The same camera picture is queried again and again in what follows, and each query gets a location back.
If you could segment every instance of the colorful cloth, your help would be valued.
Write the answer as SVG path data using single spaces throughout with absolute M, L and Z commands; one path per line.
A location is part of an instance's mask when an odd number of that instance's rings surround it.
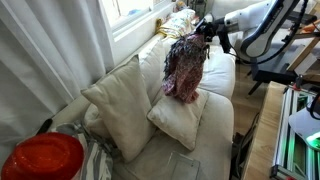
M 194 17 L 195 11 L 192 9 L 183 9 L 177 13 L 172 13 L 168 17 L 168 21 L 158 27 L 157 33 L 179 39 L 192 31 L 191 21 Z
M 199 94 L 195 90 L 202 78 L 203 63 L 209 47 L 204 36 L 199 34 L 182 36 L 171 46 L 165 60 L 162 83 L 165 95 L 185 103 L 192 103 L 198 98 Z

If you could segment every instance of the beige pillow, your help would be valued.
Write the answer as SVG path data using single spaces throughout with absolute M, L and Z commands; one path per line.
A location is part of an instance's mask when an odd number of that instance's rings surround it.
M 207 91 L 197 89 L 199 97 L 185 104 L 171 96 L 163 96 L 148 113 L 148 119 L 189 150 L 194 150 L 202 111 L 208 100 Z
M 111 135 L 104 125 L 103 119 L 99 115 L 99 110 L 94 104 L 90 104 L 84 118 L 84 127 L 89 133 L 96 134 L 102 138 L 110 139 Z
M 125 161 L 134 159 L 154 134 L 146 115 L 151 109 L 138 57 L 81 92 L 95 104 Z
M 146 89 L 150 102 L 153 103 L 161 89 L 164 77 L 164 60 L 166 58 L 162 41 L 151 43 L 139 53 L 141 73 L 146 83 Z

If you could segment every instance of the window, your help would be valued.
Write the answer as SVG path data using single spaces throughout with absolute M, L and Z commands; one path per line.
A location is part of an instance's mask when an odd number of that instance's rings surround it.
M 164 0 L 102 0 L 111 28 L 117 29 L 125 22 L 134 20 Z

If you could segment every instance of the couch cushion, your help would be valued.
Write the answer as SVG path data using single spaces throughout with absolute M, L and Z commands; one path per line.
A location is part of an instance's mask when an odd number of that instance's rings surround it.
M 104 124 L 126 161 L 134 159 L 155 128 L 147 118 L 151 109 L 138 57 L 105 75 L 82 94 L 99 109 Z
M 199 88 L 231 99 L 235 85 L 235 57 L 223 53 L 220 46 L 210 46 L 210 59 L 204 63 Z
M 151 42 L 139 53 L 141 73 L 151 103 L 154 101 L 162 84 L 164 59 L 165 50 L 160 40 Z
M 166 37 L 166 38 L 162 39 L 163 47 L 164 47 L 166 55 L 169 53 L 172 44 L 174 44 L 177 40 L 178 39 L 174 39 L 174 38 L 170 38 L 170 37 Z
M 82 119 L 86 110 L 90 106 L 90 101 L 85 97 L 79 96 L 68 106 L 59 111 L 53 118 L 50 128 L 55 128 L 63 123 L 71 123 L 75 120 Z
M 90 134 L 96 134 L 107 139 L 111 138 L 107 127 L 104 125 L 103 119 L 99 115 L 99 110 L 94 104 L 90 104 L 87 109 L 83 118 L 83 125 Z
M 158 130 L 133 161 L 125 164 L 115 159 L 114 179 L 164 179 L 170 155 L 176 151 L 200 161 L 199 179 L 227 180 L 231 162 L 233 118 L 231 102 L 224 96 L 210 93 L 193 151 Z
M 207 91 L 198 89 L 197 92 L 199 97 L 191 104 L 163 96 L 148 113 L 150 121 L 189 150 L 196 146 L 199 121 L 209 96 Z

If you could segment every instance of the white pillow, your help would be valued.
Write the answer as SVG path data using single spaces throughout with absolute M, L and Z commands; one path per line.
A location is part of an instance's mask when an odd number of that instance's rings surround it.
M 208 100 L 207 91 L 197 89 L 199 97 L 185 104 L 171 96 L 163 96 L 148 113 L 148 119 L 189 150 L 194 150 L 199 121 Z
M 89 133 L 96 134 L 105 139 L 111 138 L 107 127 L 104 125 L 103 119 L 99 115 L 99 110 L 94 104 L 90 104 L 88 107 L 84 115 L 83 122 L 84 127 L 89 131 Z
M 171 46 L 175 42 L 177 42 L 177 39 L 175 39 L 175 38 L 166 37 L 166 38 L 162 39 L 165 54 L 168 54 L 170 52 Z
M 138 57 L 134 56 L 81 93 L 98 107 L 124 160 L 133 160 L 155 132 L 146 117 L 151 105 Z
M 210 59 L 204 62 L 202 79 L 198 88 L 231 99 L 236 80 L 235 68 L 234 56 L 224 54 L 221 47 L 211 46 Z
M 155 44 L 151 43 L 139 53 L 141 73 L 151 103 L 161 88 L 165 58 L 165 50 L 161 40 Z

